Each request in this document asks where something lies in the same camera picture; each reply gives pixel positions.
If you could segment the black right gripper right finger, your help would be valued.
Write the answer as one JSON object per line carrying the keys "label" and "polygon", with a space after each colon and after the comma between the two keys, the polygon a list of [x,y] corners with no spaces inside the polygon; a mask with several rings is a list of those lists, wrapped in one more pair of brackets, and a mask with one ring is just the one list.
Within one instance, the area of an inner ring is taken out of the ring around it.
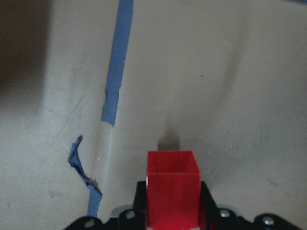
{"label": "black right gripper right finger", "polygon": [[201,181],[201,196],[200,196],[200,214],[199,227],[200,230],[215,229],[215,214],[217,205],[204,181]]}

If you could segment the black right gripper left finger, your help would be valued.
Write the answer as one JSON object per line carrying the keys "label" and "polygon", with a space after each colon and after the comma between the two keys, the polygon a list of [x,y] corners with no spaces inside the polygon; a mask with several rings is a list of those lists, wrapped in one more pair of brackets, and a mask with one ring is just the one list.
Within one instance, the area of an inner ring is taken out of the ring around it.
{"label": "black right gripper left finger", "polygon": [[133,230],[145,230],[146,222],[146,182],[139,181],[136,185],[136,191],[133,201],[135,217],[133,218]]}

